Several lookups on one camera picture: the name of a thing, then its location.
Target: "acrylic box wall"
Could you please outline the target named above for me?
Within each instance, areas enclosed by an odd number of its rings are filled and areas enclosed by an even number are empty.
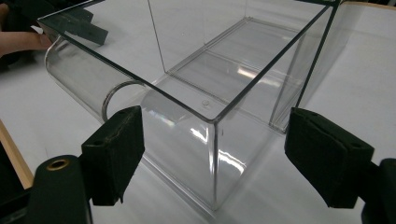
[[[339,27],[352,23],[330,29],[339,2],[313,2],[105,1],[86,8],[108,31],[104,45],[67,30],[72,8],[40,20],[56,39],[46,65],[99,120],[141,105],[146,164],[210,212],[285,130],[304,88],[312,94],[339,53],[332,46],[345,45]],[[327,33],[338,37],[325,42]]]

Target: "white table surface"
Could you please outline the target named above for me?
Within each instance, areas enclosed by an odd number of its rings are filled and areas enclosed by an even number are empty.
[[[396,158],[396,10],[366,7],[345,50],[309,102],[313,110],[373,147],[373,161]],[[0,70],[0,119],[32,171],[46,159],[80,154],[99,122],[58,87],[36,52]],[[280,135],[244,184],[207,220],[140,165],[124,204],[93,207],[94,223],[361,223],[355,209],[326,207],[294,168]]]

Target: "finger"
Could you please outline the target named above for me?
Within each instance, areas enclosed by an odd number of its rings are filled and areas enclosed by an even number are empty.
[[[28,32],[0,32],[0,57],[16,51],[47,49],[51,45],[45,35]]]
[[[4,3],[0,4],[0,31],[2,30],[2,27],[4,27],[4,22],[6,21],[8,12],[8,6]]]

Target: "black clamp jaw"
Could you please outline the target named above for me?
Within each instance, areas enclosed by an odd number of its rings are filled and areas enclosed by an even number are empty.
[[[112,206],[145,151],[140,106],[123,109],[82,144],[81,156],[43,162],[31,189],[0,204],[0,224],[92,223],[89,200]]]
[[[321,115],[293,108],[286,155],[333,208],[366,205],[363,224],[396,224],[396,160],[371,162],[374,148]]]
[[[98,45],[103,45],[108,31],[91,24],[93,14],[83,7],[87,7],[104,0],[95,0],[84,4],[87,0],[3,0],[9,7],[9,13],[3,31],[5,32],[29,32],[31,26],[36,24],[39,18],[72,7],[66,10],[62,16],[56,16],[54,23],[58,32],[68,32]],[[3,56],[7,64],[15,63],[20,58],[20,53],[11,53]]]

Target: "brass screw hole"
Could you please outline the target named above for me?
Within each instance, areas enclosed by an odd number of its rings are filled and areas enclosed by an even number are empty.
[[[49,171],[62,170],[68,164],[69,164],[69,160],[66,160],[66,159],[53,161],[50,165],[47,166],[47,170],[49,170]]]

